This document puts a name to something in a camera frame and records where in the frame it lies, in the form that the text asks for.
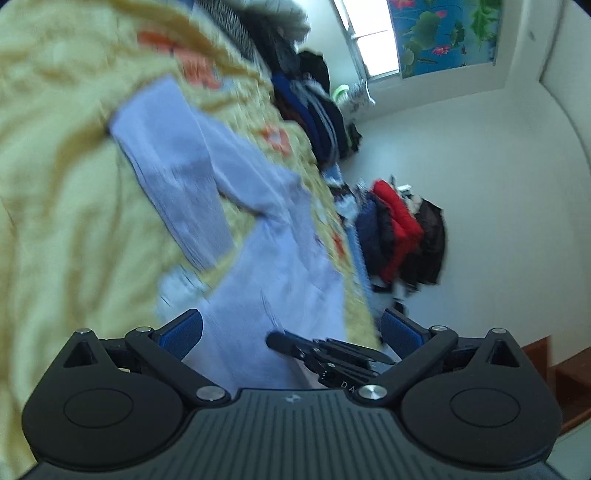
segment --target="white wall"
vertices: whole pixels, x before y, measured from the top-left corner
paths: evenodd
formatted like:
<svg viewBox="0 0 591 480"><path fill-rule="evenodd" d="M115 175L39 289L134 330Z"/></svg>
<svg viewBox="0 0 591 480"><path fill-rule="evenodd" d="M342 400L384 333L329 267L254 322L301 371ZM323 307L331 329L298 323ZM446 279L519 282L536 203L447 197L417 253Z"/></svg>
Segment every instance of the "white wall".
<svg viewBox="0 0 591 480"><path fill-rule="evenodd" d="M413 319L461 335L502 325L522 344L552 335L555 363L591 345L591 175L538 82L560 11L524 0L504 89L364 122L343 165L349 182L394 174L445 210L441 285L407 301Z"/></svg>
<svg viewBox="0 0 591 480"><path fill-rule="evenodd" d="M359 128L362 149L342 165L349 182L394 174L444 209L441 284L407 301L414 320L465 336L505 326L526 344L589 318L569 206L555 190L556 172L569 161L530 128L506 91Z"/></svg>
<svg viewBox="0 0 591 480"><path fill-rule="evenodd" d="M542 83L564 108L591 155L591 17L568 2Z"/></svg>
<svg viewBox="0 0 591 480"><path fill-rule="evenodd" d="M306 13L312 30L302 48L322 53L330 72L330 85L334 89L342 84L359 81L357 70L351 59L349 47L340 18L332 0L295 0Z"/></svg>
<svg viewBox="0 0 591 480"><path fill-rule="evenodd" d="M343 83L357 82L359 78L350 57L340 18L331 4L332 0L296 1L306 9L312 26L303 47L324 55L329 67L331 85L336 87ZM462 95L503 88L515 53L521 13L527 1L505 2L495 66L474 65L407 80L395 76L372 82L369 91L376 100L377 107L368 112L368 118Z"/></svg>

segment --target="blue clothing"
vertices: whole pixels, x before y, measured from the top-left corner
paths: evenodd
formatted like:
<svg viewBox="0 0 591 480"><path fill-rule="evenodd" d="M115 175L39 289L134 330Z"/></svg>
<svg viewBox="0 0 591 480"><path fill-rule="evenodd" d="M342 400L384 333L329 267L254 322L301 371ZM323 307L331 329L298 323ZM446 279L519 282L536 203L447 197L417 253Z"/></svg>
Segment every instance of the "blue clothing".
<svg viewBox="0 0 591 480"><path fill-rule="evenodd" d="M304 107L301 104L301 102L291 91L290 81L282 73L276 73L275 75L273 75L273 77L271 77L271 81L273 82L273 86L276 88L276 90L281 92L285 100L299 114L301 119L306 124L310 144L312 145L312 151L314 152L316 158L318 160L324 160L324 155L320 143L320 137L318 134L318 130L316 128L316 123L314 122L314 119L312 118L306 107Z"/></svg>

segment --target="red jacket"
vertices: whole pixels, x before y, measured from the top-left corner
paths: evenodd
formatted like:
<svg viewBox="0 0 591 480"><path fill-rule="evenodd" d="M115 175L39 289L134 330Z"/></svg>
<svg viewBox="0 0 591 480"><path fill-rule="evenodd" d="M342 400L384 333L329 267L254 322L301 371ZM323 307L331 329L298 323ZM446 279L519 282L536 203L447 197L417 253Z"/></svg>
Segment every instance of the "red jacket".
<svg viewBox="0 0 591 480"><path fill-rule="evenodd" d="M389 183L377 180L372 191L388 205L392 217L392 229L396 239L394 255L379 275L384 282L391 283L406 256L417 249L424 232Z"/></svg>

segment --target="pile of clothes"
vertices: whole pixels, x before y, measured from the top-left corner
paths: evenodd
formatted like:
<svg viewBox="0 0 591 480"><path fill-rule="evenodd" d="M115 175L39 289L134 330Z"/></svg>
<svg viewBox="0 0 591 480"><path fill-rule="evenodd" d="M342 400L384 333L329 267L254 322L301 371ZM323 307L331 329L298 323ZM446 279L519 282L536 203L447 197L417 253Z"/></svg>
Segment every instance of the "pile of clothes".
<svg viewBox="0 0 591 480"><path fill-rule="evenodd" d="M369 275L409 291L437 284L446 249L442 210L416 195L402 197L384 180L356 188L359 243Z"/></svg>
<svg viewBox="0 0 591 480"><path fill-rule="evenodd" d="M275 106L286 121L302 127L317 165L325 170L357 151L361 136L330 97L322 55L297 53L310 31L305 11L294 0L195 0L234 43L242 57L268 74Z"/></svg>

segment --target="wooden furniture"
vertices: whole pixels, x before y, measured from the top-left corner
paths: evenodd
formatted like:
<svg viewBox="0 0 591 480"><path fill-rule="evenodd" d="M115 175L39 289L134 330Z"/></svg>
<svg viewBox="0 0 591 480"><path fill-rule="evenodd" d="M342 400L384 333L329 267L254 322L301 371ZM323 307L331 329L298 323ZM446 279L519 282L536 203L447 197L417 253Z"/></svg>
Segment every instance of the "wooden furniture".
<svg viewBox="0 0 591 480"><path fill-rule="evenodd" d="M536 370L546 380L562 409L562 434L591 419L591 348L553 367L549 366L550 339L523 347Z"/></svg>

